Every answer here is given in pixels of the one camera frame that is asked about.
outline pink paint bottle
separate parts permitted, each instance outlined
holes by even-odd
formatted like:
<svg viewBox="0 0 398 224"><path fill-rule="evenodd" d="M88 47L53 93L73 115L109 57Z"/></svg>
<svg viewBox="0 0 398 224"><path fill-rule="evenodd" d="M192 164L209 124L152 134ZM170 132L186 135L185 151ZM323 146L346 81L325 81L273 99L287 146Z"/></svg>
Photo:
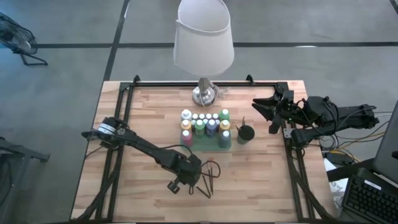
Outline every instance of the pink paint bottle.
<svg viewBox="0 0 398 224"><path fill-rule="evenodd" d="M192 132L188 130L184 130L181 132L181 140L184 145L188 147L193 146L193 140L192 140Z"/></svg>

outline yellow cable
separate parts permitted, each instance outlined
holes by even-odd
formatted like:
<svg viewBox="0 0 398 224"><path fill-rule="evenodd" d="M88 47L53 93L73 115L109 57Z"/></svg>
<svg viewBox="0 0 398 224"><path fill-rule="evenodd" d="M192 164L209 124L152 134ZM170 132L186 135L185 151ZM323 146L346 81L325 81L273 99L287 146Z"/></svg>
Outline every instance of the yellow cable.
<svg viewBox="0 0 398 224"><path fill-rule="evenodd" d="M355 140L355 141L352 141L351 143L349 143L348 145L346 145L346 146L344 146L344 147L338 147L338 148L336 148L336 149L333 149L333 150L331 150L331 151L334 151L334 150L340 150L340 149L346 149L348 146L350 146L350 145L352 145L352 144L354 144L354 143L356 143L356 142L358 142L358 141L360 141L360 140L363 140L363 139L368 139L368 138L372 138L372 137L376 137L376 136L380 136L380 135L382 135L382 134L384 134L385 133L385 131L383 131L383 132L381 132L381 133L377 133L377 134L372 134L372 135L370 135L370 136L366 136L366 137L363 137L363 138L359 138L359 139L357 139L357 140Z"/></svg>
<svg viewBox="0 0 398 224"><path fill-rule="evenodd" d="M357 157L351 156L348 153L344 153L344 152L341 152L341 151L330 151L330 153L342 154L342 155L350 156L352 159L356 160L357 162L361 162Z"/></svg>

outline wooden tabletop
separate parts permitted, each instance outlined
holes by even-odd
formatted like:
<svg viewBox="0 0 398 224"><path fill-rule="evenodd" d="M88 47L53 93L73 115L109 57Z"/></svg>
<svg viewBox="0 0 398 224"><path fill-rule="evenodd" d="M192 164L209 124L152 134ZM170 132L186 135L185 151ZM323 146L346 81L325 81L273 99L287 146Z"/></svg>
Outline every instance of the wooden tabletop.
<svg viewBox="0 0 398 224"><path fill-rule="evenodd" d="M288 83L289 88L295 91L295 101L307 97L303 81ZM119 84L120 82L104 82L94 128L100 125L103 118L114 115ZM231 127L239 126L244 116L246 124L255 129L256 137L245 145L239 145L236 142L237 130L231 128L232 146L229 151L195 153L202 161L214 158L221 166L221 177L214 179L215 191L211 199L196 189L193 195L189 195L188 186L181 184L180 192L173 194L167 184L175 179L175 175L161 169L149 156L126 147L113 221L296 221L282 135L269 134L268 127L271 123L251 106L253 98L267 98L273 94L274 89L271 87L230 87L214 106L200 108L192 101L192 88L135 88L129 125L138 135L156 146L179 144L180 113L183 109L193 113L218 113L223 108L229 109ZM87 153L98 148L99 143L90 142ZM105 158L106 149L101 149L85 161L72 218L78 217L98 193ZM326 210L334 214L335 208L319 148L306 148L304 161L312 192ZM205 189L202 181L198 184ZM302 192L301 200L304 216L307 217Z"/></svg>

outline keyboard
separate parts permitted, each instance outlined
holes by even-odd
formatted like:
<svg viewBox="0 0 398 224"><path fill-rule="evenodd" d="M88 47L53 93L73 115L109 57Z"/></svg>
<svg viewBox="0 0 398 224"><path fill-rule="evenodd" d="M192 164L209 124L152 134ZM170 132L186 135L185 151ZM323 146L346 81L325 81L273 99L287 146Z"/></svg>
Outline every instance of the keyboard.
<svg viewBox="0 0 398 224"><path fill-rule="evenodd" d="M342 207L373 223L398 224L397 191L385 180L362 170L349 179Z"/></svg>

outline black keyboard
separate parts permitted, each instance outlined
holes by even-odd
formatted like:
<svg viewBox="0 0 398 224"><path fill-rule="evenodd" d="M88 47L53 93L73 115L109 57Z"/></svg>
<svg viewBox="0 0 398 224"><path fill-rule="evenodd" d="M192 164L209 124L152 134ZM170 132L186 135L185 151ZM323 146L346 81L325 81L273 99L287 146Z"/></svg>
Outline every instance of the black keyboard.
<svg viewBox="0 0 398 224"><path fill-rule="evenodd" d="M375 223L398 224L398 197L395 196L374 182L354 175L347 184L343 208Z"/></svg>

